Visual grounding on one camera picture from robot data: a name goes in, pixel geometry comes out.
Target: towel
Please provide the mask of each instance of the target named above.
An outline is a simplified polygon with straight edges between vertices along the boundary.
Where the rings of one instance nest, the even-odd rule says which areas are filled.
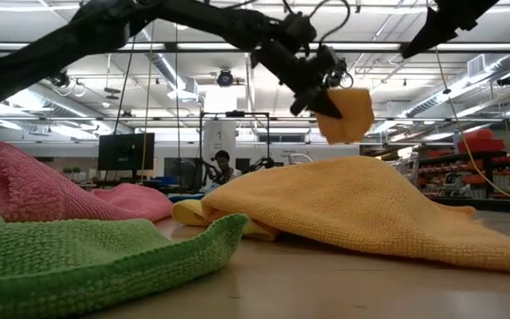
[[[373,124],[373,103],[366,89],[329,89],[342,119],[316,113],[318,129],[330,144],[360,141]]]
[[[137,186],[122,189],[128,193],[100,193],[104,198],[100,199],[18,148],[0,142],[0,214],[8,222],[132,218],[155,222],[170,215],[173,204],[164,195],[151,196]]]
[[[0,319],[77,317],[224,266],[245,215],[180,243],[146,220],[10,222],[0,217]]]
[[[475,221],[472,207],[432,202],[374,158],[249,173],[207,195],[201,208],[189,214],[207,221],[247,214],[254,220],[251,227],[269,239],[286,231],[363,253],[510,271],[510,237]]]

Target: ceiling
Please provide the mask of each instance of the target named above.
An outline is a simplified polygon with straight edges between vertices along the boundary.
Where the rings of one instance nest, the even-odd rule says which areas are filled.
[[[300,8],[316,5],[319,0],[296,0]],[[77,5],[71,0],[14,0],[1,1],[0,7],[10,10],[18,7],[43,7]],[[236,4],[232,0],[215,2],[218,6]],[[423,26],[425,13],[408,13],[391,11],[391,8],[421,8],[425,5],[420,0],[361,0],[361,13],[352,13],[349,23],[328,40],[335,41],[376,41],[376,42],[407,42],[411,41]],[[265,14],[282,18],[280,0],[260,0],[252,6]],[[500,1],[497,8],[510,8],[510,1]],[[54,12],[2,12],[0,11],[0,42],[32,42],[50,31],[64,26],[75,13],[75,10]],[[319,10],[312,19],[319,36],[335,27],[345,15],[345,10],[329,2]],[[510,11],[486,13],[478,20],[478,26],[471,32],[460,33],[458,42],[510,42]],[[147,27],[149,35],[155,42],[222,42],[216,35],[187,28],[178,30],[173,23],[157,20]],[[376,116],[397,116],[403,109],[410,106],[411,101],[427,97],[442,84],[437,57],[434,54],[420,54],[395,71],[401,57],[394,54],[341,54],[353,66],[355,88],[372,90]],[[441,54],[444,76],[448,79],[466,72],[467,62],[477,54]],[[215,89],[214,74],[222,68],[229,68],[235,78],[244,80],[248,69],[245,54],[231,53],[164,53],[180,76],[192,77],[197,80],[200,94]],[[123,88],[123,75],[127,71],[130,54],[115,53],[111,55],[110,78],[107,86],[115,89]],[[150,61],[142,53],[135,53],[129,69],[129,77],[123,100],[123,110],[131,110],[133,115],[144,116],[148,105],[150,116],[173,116],[175,108],[181,110],[180,115],[198,114],[198,103],[174,102],[168,98],[171,90],[162,76],[153,67],[151,82],[149,79]],[[289,108],[293,102],[292,92],[280,86],[277,79],[263,66],[257,66],[252,72],[253,111],[270,112],[275,116],[290,116]],[[68,74],[85,86],[72,86],[61,90],[62,94],[71,92],[68,98],[85,105],[94,111],[114,116],[119,109],[119,101],[105,99],[105,76],[108,74],[108,56],[96,55],[83,58],[68,67]],[[238,109],[247,110],[246,90],[244,85],[232,89],[238,97]],[[469,95],[458,97],[464,108],[490,99],[488,88],[479,89]],[[104,107],[104,102],[111,103]],[[444,108],[441,111],[430,110],[431,117],[450,116]]]

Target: desk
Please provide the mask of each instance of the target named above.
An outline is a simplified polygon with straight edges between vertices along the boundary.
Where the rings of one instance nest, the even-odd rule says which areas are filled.
[[[478,213],[510,235],[510,214]],[[158,223],[172,240],[201,228]],[[243,239],[220,271],[92,319],[510,319],[510,274],[352,253],[286,236]]]

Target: computer monitor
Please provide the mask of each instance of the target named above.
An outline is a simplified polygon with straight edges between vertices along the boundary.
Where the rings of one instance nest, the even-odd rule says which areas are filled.
[[[154,168],[155,134],[148,133],[146,144],[144,134],[123,134],[99,137],[97,155],[98,170],[130,170],[133,175],[143,167],[143,149],[145,150],[144,169]]]

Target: yellow cable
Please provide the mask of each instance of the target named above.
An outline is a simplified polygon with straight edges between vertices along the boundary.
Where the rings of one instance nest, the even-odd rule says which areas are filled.
[[[152,22],[152,31],[151,31],[151,49],[149,53],[152,55],[152,45],[155,39],[155,22]],[[144,170],[145,170],[145,155],[147,153],[147,125],[149,124],[149,100],[151,99],[151,77],[152,77],[152,60],[149,61],[149,83],[147,84],[147,103],[145,106],[145,131],[143,133],[143,164],[141,165],[141,183],[144,180]]]
[[[438,60],[438,67],[440,68],[440,75],[442,76],[442,82],[444,83],[445,89],[448,89],[448,84],[446,83],[446,79],[444,76],[444,69],[442,68],[442,62],[440,61],[440,53],[438,52],[438,48],[436,48],[436,57]],[[467,155],[469,155],[469,160],[471,161],[471,164],[475,168],[475,171],[477,172],[477,174],[479,174],[485,180],[485,182],[487,182],[487,183],[489,183],[489,185],[493,186],[495,191],[498,191],[501,194],[506,195],[510,198],[509,193],[506,193],[505,191],[503,191],[499,187],[497,187],[497,185],[495,185],[492,181],[490,181],[485,176],[485,174],[481,170],[479,170],[479,167],[477,167],[475,160],[474,160],[474,156],[472,155],[471,151],[469,150],[468,141],[466,141],[466,139],[464,138],[464,130],[460,125],[460,119],[458,118],[458,114],[456,113],[456,108],[453,106],[453,102],[452,102],[452,99],[450,98],[449,94],[447,95],[447,97],[448,97],[448,104],[452,108],[453,117],[456,119],[456,125],[460,129],[460,139],[464,142],[464,145],[466,146]]]

